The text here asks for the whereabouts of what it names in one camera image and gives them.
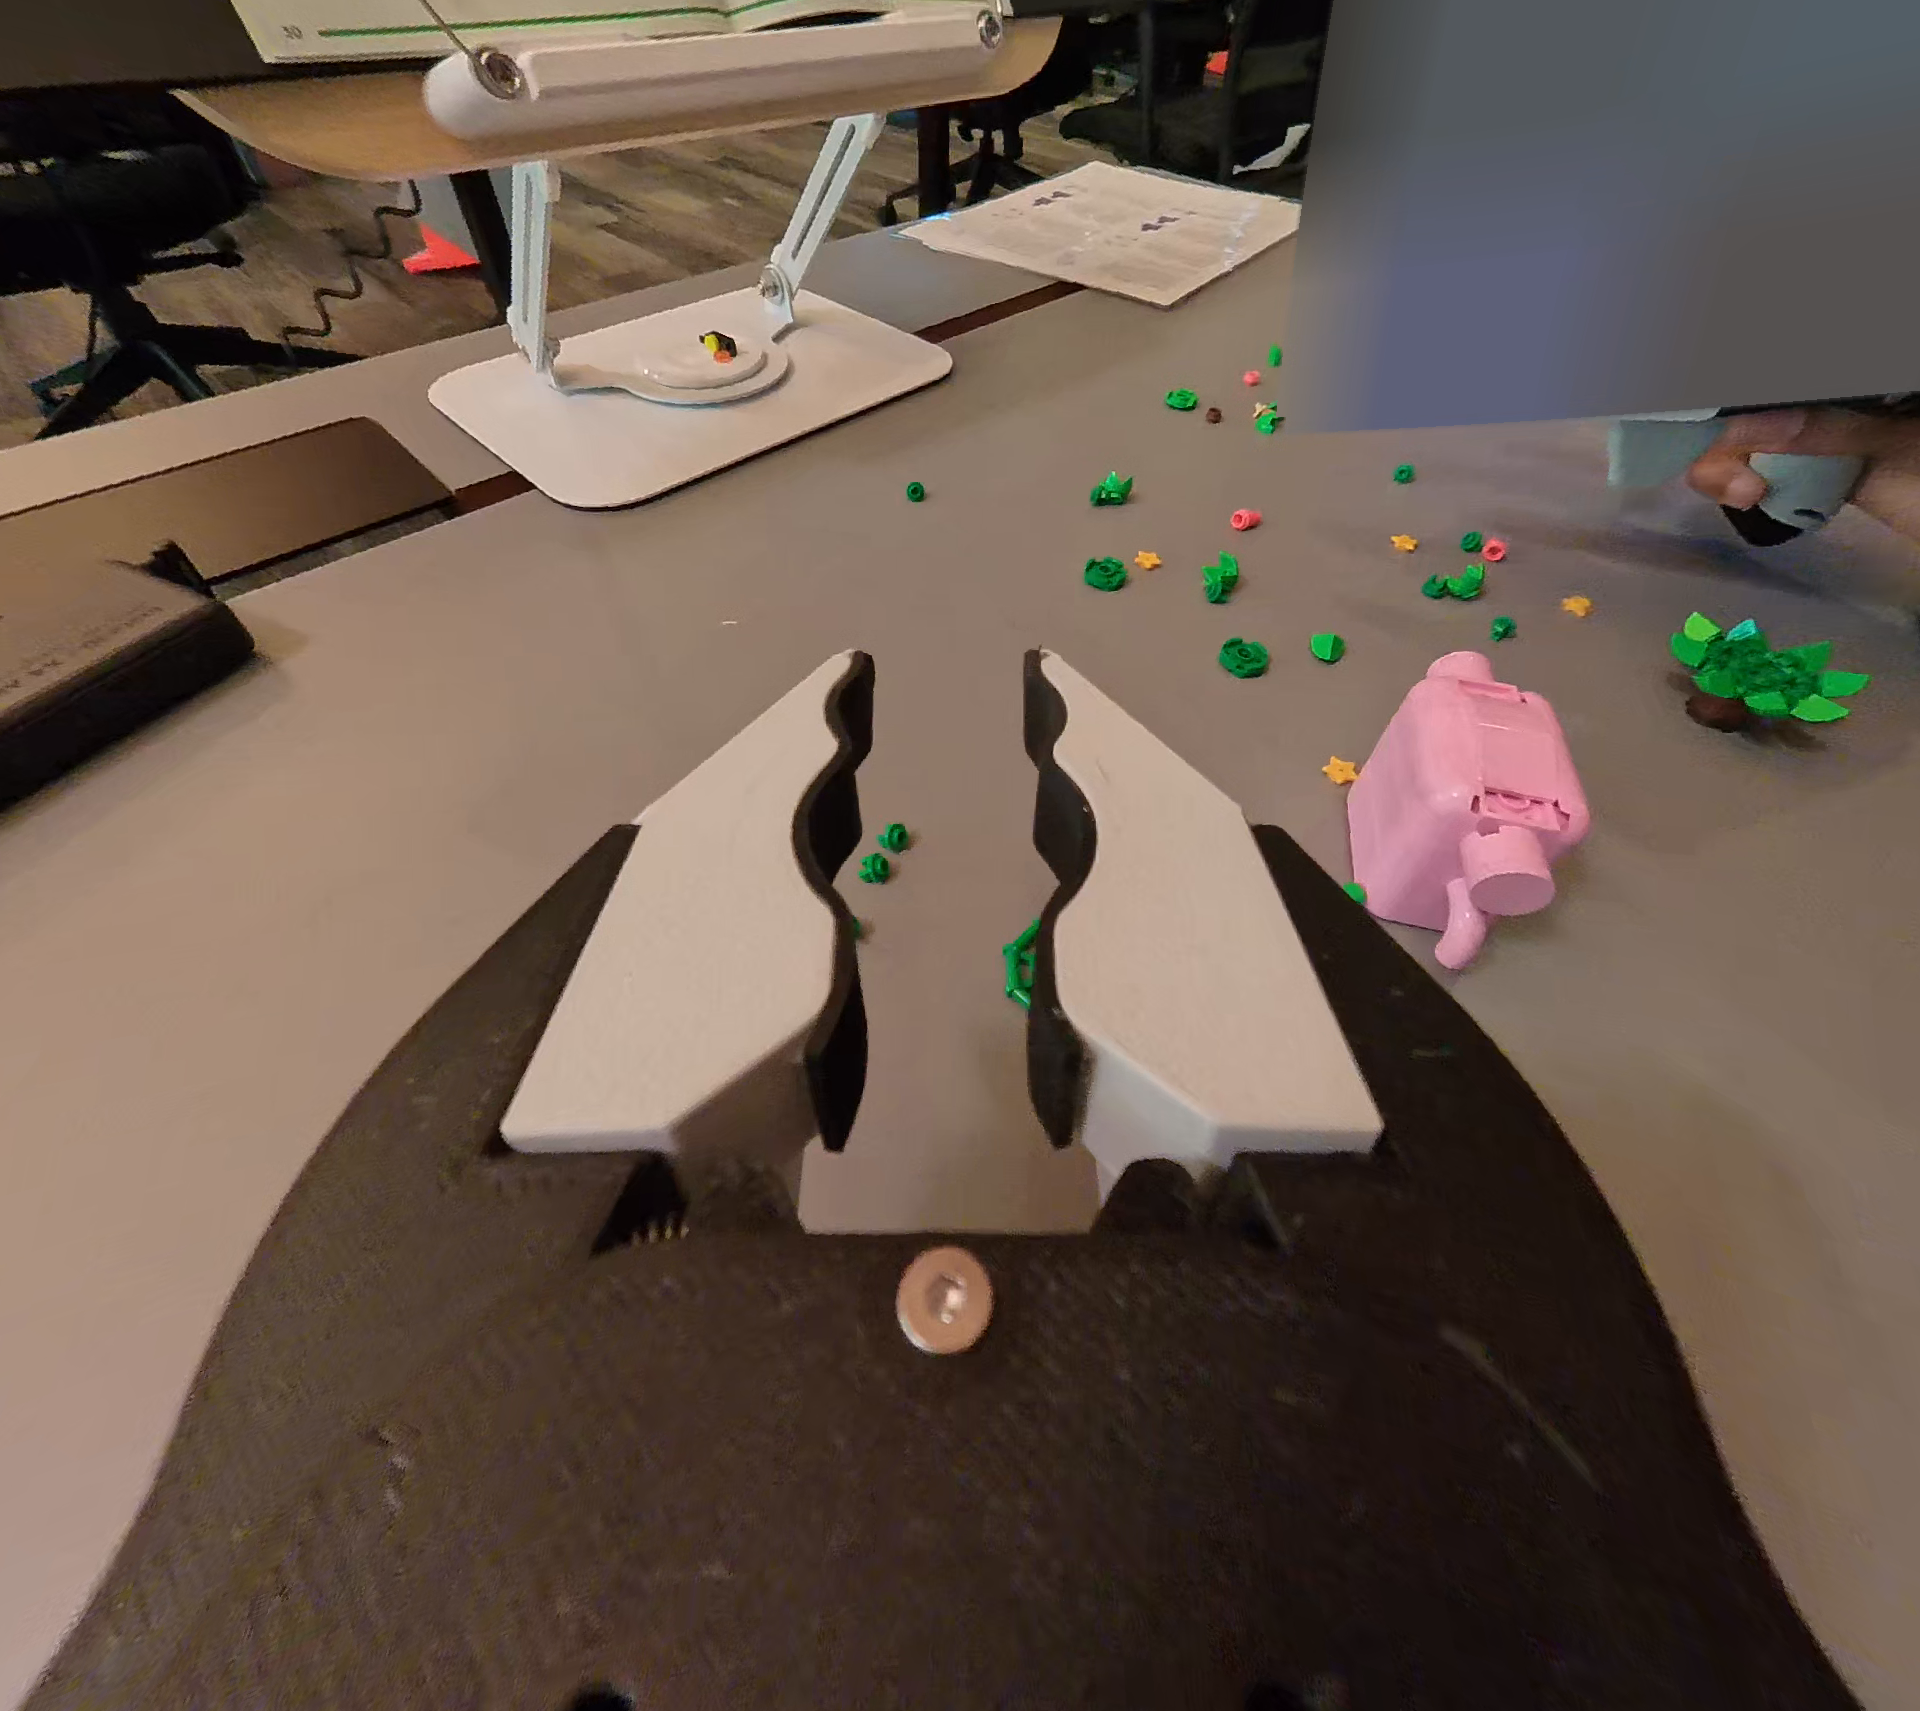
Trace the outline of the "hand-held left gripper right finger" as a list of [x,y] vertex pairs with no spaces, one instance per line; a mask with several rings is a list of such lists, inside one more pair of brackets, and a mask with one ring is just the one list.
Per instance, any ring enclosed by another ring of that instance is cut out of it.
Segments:
[[1023,658],[1030,839],[1026,1086],[1098,1195],[1167,1162],[1370,1155],[1383,1118],[1240,806],[1060,653]]

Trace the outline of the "pink toy brick pot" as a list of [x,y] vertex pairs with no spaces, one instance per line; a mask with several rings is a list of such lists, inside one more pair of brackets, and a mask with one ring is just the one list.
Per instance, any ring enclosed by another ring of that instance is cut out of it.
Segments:
[[1434,959],[1453,972],[1493,922],[1549,905],[1554,863],[1589,826],[1549,699],[1499,678],[1482,651],[1427,667],[1348,789],[1364,905],[1432,929]]

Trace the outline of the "laminated instruction sheet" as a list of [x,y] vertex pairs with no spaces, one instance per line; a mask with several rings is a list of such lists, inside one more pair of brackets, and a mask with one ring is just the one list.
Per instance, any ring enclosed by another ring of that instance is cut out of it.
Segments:
[[1290,197],[1087,162],[904,234],[934,252],[1165,309],[1290,237],[1300,217]]

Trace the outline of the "person's right hand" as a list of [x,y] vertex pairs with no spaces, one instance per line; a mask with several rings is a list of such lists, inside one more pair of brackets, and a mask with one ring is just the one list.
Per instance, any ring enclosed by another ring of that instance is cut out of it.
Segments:
[[1907,400],[1789,402],[1724,416],[1717,437],[1685,470],[1695,494],[1722,507],[1761,505],[1767,477],[1756,455],[1853,457],[1863,462],[1852,505],[1907,534],[1918,533],[1918,411]]

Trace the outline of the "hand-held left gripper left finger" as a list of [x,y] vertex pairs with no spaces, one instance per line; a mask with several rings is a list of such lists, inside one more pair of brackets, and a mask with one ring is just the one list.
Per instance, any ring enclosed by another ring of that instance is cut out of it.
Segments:
[[832,653],[639,811],[500,1118],[520,1153],[845,1147],[868,1070],[856,771],[877,667]]

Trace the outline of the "black flat case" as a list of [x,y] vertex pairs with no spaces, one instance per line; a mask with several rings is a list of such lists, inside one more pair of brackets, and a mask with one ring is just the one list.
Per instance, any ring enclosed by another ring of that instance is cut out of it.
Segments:
[[173,542],[4,564],[4,808],[253,664],[253,632],[203,575]]

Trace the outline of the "white book stand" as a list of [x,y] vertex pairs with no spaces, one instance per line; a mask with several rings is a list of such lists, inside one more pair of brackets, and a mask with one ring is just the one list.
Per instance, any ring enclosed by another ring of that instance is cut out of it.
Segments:
[[[755,32],[519,40],[419,75],[330,69],[179,88],[227,134],[369,182],[511,169],[511,354],[454,368],[428,400],[544,499],[618,509],[895,402],[949,354],[803,282],[884,115],[1021,86],[1060,18],[982,3]],[[748,287],[559,335],[548,318],[559,162],[644,141],[832,114],[772,256]],[[700,344],[731,333],[738,361]]]

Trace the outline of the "green toy brick plant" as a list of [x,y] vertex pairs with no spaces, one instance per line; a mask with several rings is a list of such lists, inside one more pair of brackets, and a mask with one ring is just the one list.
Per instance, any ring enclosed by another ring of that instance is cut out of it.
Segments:
[[1776,647],[1750,617],[1720,625],[1702,612],[1687,614],[1667,651],[1691,680],[1687,717],[1722,734],[1776,723],[1835,723],[1872,684],[1868,671],[1831,662],[1831,640]]

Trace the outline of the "black office chair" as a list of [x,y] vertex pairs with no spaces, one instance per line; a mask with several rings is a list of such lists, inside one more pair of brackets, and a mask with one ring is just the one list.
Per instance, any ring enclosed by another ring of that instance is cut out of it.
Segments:
[[906,197],[916,211],[932,217],[954,208],[960,186],[965,186],[960,204],[971,210],[995,191],[1037,184],[1043,174],[1023,162],[1023,127],[1060,112],[1089,90],[1095,42],[1089,16],[1065,16],[1050,55],[1021,86],[917,110],[916,180],[886,193],[879,224],[899,224]]
[[39,437],[92,426],[149,381],[205,400],[207,365],[256,363],[260,344],[245,330],[164,322],[136,293],[159,272],[240,267],[229,226],[251,202],[238,167],[196,143],[4,169],[4,294],[64,287],[88,306],[83,357],[29,383]]

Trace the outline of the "scattered small toy bricks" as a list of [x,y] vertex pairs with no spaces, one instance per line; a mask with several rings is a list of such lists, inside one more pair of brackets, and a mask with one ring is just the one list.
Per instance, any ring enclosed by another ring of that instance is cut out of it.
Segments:
[[1255,820],[1349,880],[1340,785],[1429,658],[1486,619],[1418,579],[1466,566],[1453,531],[1523,553],[1517,579],[1562,571],[1532,527],[1597,512],[1599,429],[1584,420],[1410,433],[1255,433],[1159,402],[1196,354],[1093,368],[1043,344],[1030,368],[967,366],[952,422],[882,429],[847,499],[856,640],[879,660],[866,802],[930,856],[860,881],[877,929],[875,1011],[904,1029],[980,1025],[1010,1038],[995,946],[1041,909],[1028,844],[1021,656],[1061,651]]

